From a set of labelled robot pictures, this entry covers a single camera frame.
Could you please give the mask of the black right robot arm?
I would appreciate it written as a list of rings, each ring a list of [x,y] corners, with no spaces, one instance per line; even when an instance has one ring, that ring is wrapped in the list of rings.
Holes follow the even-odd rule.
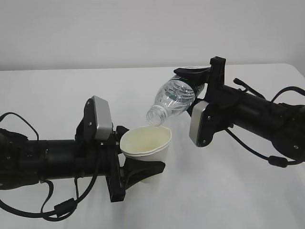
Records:
[[[177,68],[174,73],[195,85],[207,85],[203,99],[198,97],[187,109],[191,117],[189,137],[197,147],[209,145],[215,133],[227,132],[241,146],[269,164],[286,168],[305,161],[305,107],[268,101],[235,78],[244,87],[235,89],[224,83],[226,60],[213,57],[210,67],[200,69]],[[268,141],[281,156],[264,156],[241,141],[230,131],[234,125]]]

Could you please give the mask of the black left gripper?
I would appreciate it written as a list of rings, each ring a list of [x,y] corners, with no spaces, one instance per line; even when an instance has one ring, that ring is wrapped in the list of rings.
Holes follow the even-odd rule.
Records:
[[[77,163],[80,166],[79,176],[92,177],[89,186],[78,198],[78,202],[87,197],[98,176],[106,178],[110,201],[120,202],[125,198],[125,190],[164,171],[165,163],[162,161],[141,161],[131,158],[126,158],[120,169],[118,155],[122,152],[119,143],[122,135],[127,131],[128,128],[119,125],[107,140],[85,140],[83,131],[77,128],[75,135],[78,147],[77,159],[81,157],[85,159],[84,162]]]

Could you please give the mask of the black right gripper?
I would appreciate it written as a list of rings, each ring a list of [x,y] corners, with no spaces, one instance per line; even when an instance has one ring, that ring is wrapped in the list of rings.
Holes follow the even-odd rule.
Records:
[[[210,60],[210,67],[177,68],[173,71],[195,86],[207,84],[204,98],[197,97],[190,107],[191,116],[198,102],[209,103],[204,111],[200,134],[214,134],[234,126],[230,113],[238,102],[238,92],[224,83],[225,62],[225,58],[216,56]]]

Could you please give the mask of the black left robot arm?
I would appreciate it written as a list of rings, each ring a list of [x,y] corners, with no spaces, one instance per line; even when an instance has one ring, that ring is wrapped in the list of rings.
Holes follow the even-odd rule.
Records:
[[[79,132],[73,140],[29,140],[26,136],[0,131],[0,188],[10,190],[40,181],[72,177],[105,176],[111,202],[125,198],[128,188],[163,172],[159,159],[140,161],[126,158],[119,163],[119,139],[123,126],[107,140],[85,140]]]

